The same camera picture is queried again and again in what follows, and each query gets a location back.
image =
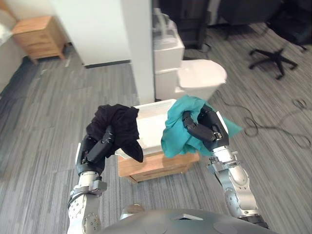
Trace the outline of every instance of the black cloth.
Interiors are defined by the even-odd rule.
[[[99,106],[95,117],[87,126],[87,134],[99,141],[103,138],[106,127],[112,125],[115,134],[114,146],[106,157],[121,148],[127,155],[138,162],[143,161],[143,151],[137,139],[138,109],[120,104]]]

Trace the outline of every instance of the chair base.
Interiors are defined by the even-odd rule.
[[[283,67],[283,64],[282,62],[285,62],[285,63],[288,63],[290,65],[292,65],[291,67],[291,70],[295,69],[298,64],[283,57],[282,56],[282,52],[283,52],[284,49],[280,49],[279,51],[276,51],[274,53],[271,53],[271,52],[267,52],[267,51],[263,51],[263,50],[258,50],[258,49],[254,49],[254,50],[251,50],[249,52],[249,55],[253,55],[254,53],[260,53],[262,55],[265,55],[267,56],[268,58],[266,59],[263,59],[263,60],[260,60],[258,62],[255,62],[255,63],[252,63],[250,66],[249,66],[249,69],[253,69],[254,67],[262,64],[262,63],[265,63],[265,62],[275,62],[279,71],[281,72],[280,75],[278,75],[276,77],[276,79],[281,79],[284,75],[285,75],[285,72],[284,72],[284,67]]]

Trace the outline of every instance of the toilet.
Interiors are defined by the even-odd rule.
[[[156,14],[160,19],[164,15],[159,10],[156,10]],[[164,15],[164,18],[169,23],[164,24],[163,20],[159,20],[160,24],[157,27],[161,28],[161,33],[154,37],[156,99],[178,99],[187,94],[207,101],[216,89],[226,82],[226,71],[211,60],[182,60],[183,42],[174,28],[173,21],[168,20],[167,15]]]

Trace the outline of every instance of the baseboard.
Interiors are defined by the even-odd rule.
[[[129,62],[131,62],[131,60],[122,60],[122,61],[114,61],[114,62],[105,62],[105,63],[98,63],[98,64],[86,65],[85,68],[103,67],[103,66],[117,65],[117,64],[122,64],[122,63],[129,63]]]

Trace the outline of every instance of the gray carpet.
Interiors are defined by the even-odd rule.
[[[248,107],[262,124],[275,124],[295,110],[293,98],[303,98],[312,107],[312,53],[302,54],[290,45],[285,56],[299,67],[286,69],[275,80],[277,68],[263,64],[254,70],[248,64],[252,48],[274,51],[284,43],[272,31],[261,36],[263,25],[234,29],[228,41],[224,31],[208,29],[209,58],[220,63],[228,80],[220,87],[231,103]],[[203,57],[196,50],[185,53]],[[64,234],[69,220],[66,203],[78,181],[74,169],[77,143],[85,133],[98,105],[138,104],[130,64],[85,69],[69,48],[65,61],[44,59],[38,66],[25,63],[12,78],[0,100],[0,227],[1,233]],[[241,126],[245,111],[228,107],[214,95],[216,109]],[[283,127],[312,138],[312,114],[304,111],[290,117]],[[257,137],[243,132],[231,139],[231,148],[249,173],[259,208],[270,228],[281,234],[312,232],[312,152],[287,135],[260,130]],[[204,209],[229,214],[222,189],[206,169],[207,159],[187,173],[130,184],[119,179],[117,159],[106,160],[103,180],[108,190],[101,197],[103,226],[118,221],[123,207],[140,203],[146,210],[162,208]]]

